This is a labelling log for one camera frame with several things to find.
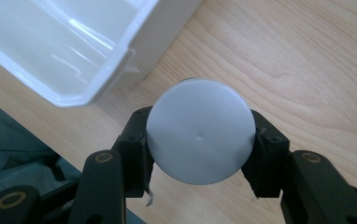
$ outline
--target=wooden table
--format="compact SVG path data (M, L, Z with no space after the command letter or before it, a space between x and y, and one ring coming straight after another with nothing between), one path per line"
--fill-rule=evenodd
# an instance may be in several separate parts
M110 148L133 111L186 77L226 83L292 141L357 187L357 1L205 0L141 83L93 105L58 108L0 67L0 107L79 169ZM191 186L155 166L155 197L128 200L148 223L284 223L241 173Z

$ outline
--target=white plastic container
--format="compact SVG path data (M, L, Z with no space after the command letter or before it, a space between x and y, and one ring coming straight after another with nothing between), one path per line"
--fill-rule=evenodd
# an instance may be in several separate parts
M140 81L201 0L0 0L0 64L58 106Z

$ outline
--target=wood grain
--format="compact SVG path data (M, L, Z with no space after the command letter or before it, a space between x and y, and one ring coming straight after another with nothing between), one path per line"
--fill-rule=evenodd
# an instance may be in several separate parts
M152 72L93 105L57 108L0 67L0 107L81 168L110 148L136 109L186 77L226 83L292 141L326 156L357 187L357 1L204 0ZM279 199L257 200L241 173L210 186L157 166L148 223L284 223Z

